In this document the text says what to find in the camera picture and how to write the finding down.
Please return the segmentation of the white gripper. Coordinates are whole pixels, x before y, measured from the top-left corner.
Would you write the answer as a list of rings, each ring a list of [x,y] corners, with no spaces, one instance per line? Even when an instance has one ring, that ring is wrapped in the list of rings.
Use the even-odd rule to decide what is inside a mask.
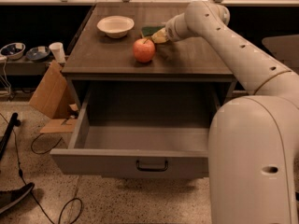
[[[151,36],[155,44],[163,44],[168,41],[177,42],[193,37],[193,33],[188,29],[183,13],[169,20],[165,28],[160,29]]]

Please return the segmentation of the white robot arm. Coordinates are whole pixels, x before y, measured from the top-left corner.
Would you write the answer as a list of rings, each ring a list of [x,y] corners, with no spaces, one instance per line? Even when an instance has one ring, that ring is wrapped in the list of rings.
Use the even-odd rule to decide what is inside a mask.
[[[164,37],[202,37],[246,95],[223,105],[208,137],[212,224],[298,224],[299,76],[228,28],[226,7],[197,0]]]

